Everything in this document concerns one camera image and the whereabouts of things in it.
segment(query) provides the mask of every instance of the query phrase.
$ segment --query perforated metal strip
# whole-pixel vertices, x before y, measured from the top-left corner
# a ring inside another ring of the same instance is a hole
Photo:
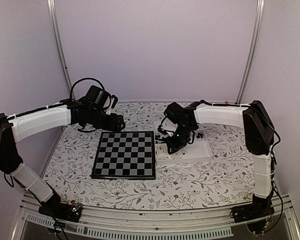
[[[29,222],[45,226],[47,228],[54,228],[55,221],[48,217],[28,213],[26,219]],[[102,230],[78,225],[76,227],[71,226],[70,230],[66,228],[64,231],[71,234],[102,240],[212,240],[233,236],[230,227],[185,233],[136,233]]]

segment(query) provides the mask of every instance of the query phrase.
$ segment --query gray square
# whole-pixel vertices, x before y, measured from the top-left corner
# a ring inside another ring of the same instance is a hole
[[[123,164],[124,163],[124,158],[123,157],[118,157],[117,160],[116,160],[116,162],[118,164]]]
[[[108,169],[102,169],[101,170],[101,175],[108,175]]]
[[[145,153],[144,152],[138,152],[138,158],[144,158]]]
[[[102,162],[97,162],[96,165],[95,165],[95,168],[96,169],[102,169],[103,165],[104,164]]]
[[[124,163],[123,169],[130,169],[130,163]]]
[[[116,169],[115,175],[122,175],[123,170],[122,169]]]
[[[116,169],[117,168],[117,164],[116,163],[110,163],[109,168],[110,169]]]
[[[152,169],[145,169],[144,175],[152,175]]]
[[[130,169],[130,176],[137,176],[137,169]]]
[[[145,163],[145,164],[151,164],[151,163],[152,163],[152,158],[151,158],[151,157],[146,157],[146,158],[144,159],[144,163]]]
[[[110,163],[110,157],[105,157],[103,162],[106,163],[106,164],[109,164]]]
[[[99,158],[104,158],[105,155],[106,155],[105,152],[99,152],[99,153],[98,153],[98,157],[99,157]]]
[[[138,169],[145,169],[144,163],[138,163]]]

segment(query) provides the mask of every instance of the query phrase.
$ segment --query black chessboard frame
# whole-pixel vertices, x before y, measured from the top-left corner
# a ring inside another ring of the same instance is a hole
[[[155,180],[154,132],[102,132],[91,178]]]

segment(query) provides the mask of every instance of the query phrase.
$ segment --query white wall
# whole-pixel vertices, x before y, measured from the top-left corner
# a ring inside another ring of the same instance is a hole
[[[72,82],[95,77],[120,101],[235,102],[256,0],[58,0]],[[84,95],[90,83],[76,87]]]
[[[49,21],[47,1],[0,1],[0,113],[20,113],[66,98]],[[60,129],[18,143],[19,154],[37,173]],[[0,240],[7,240],[23,191],[0,172]]]
[[[244,102],[261,100],[280,136],[276,178],[300,223],[300,0],[266,1]]]

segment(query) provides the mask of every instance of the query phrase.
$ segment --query floral pattern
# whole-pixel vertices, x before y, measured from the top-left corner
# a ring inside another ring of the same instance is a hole
[[[166,103],[118,103],[125,131],[153,130]],[[65,131],[47,166],[44,180],[64,201],[86,206],[129,210],[176,210],[220,207],[249,202],[254,192],[253,160],[242,129],[226,125],[203,126],[209,141],[210,162],[156,165],[155,180],[91,179],[101,130]]]

